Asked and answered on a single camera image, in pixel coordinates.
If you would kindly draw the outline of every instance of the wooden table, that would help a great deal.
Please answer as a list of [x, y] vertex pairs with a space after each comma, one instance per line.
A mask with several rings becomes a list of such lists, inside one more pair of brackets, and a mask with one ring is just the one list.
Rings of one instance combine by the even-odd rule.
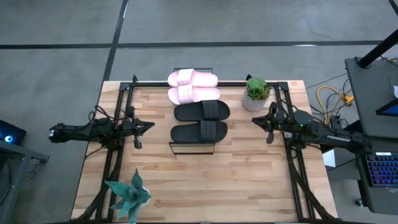
[[[113, 114], [120, 82], [105, 82], [99, 105]], [[310, 112], [304, 82], [288, 81], [292, 103]], [[252, 124], [275, 101], [272, 90], [264, 110], [250, 113], [241, 106], [242, 87], [220, 87], [220, 100], [228, 104], [231, 116], [225, 121], [228, 134], [215, 146], [213, 155], [174, 155], [169, 148], [170, 130], [179, 122], [167, 97], [168, 88], [135, 88], [136, 116], [155, 126], [141, 137], [142, 149], [135, 149], [133, 137], [124, 147], [120, 182], [130, 183], [137, 168], [152, 195], [138, 214], [138, 222], [287, 222], [297, 221], [282, 134], [275, 132], [273, 144], [267, 133]], [[99, 148], [90, 143], [88, 152]], [[303, 151], [310, 188], [320, 203], [335, 217], [336, 208], [328, 176], [318, 149]], [[100, 189], [106, 149], [84, 163], [72, 218], [81, 215]], [[109, 205], [105, 200], [104, 217]], [[300, 192], [303, 209], [306, 206]], [[120, 220], [128, 222], [127, 217]]]

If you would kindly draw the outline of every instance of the rgb keyboard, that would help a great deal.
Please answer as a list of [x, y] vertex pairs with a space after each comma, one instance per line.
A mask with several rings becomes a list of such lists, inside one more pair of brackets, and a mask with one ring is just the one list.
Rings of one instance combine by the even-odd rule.
[[366, 156], [373, 187], [398, 187], [398, 156]]

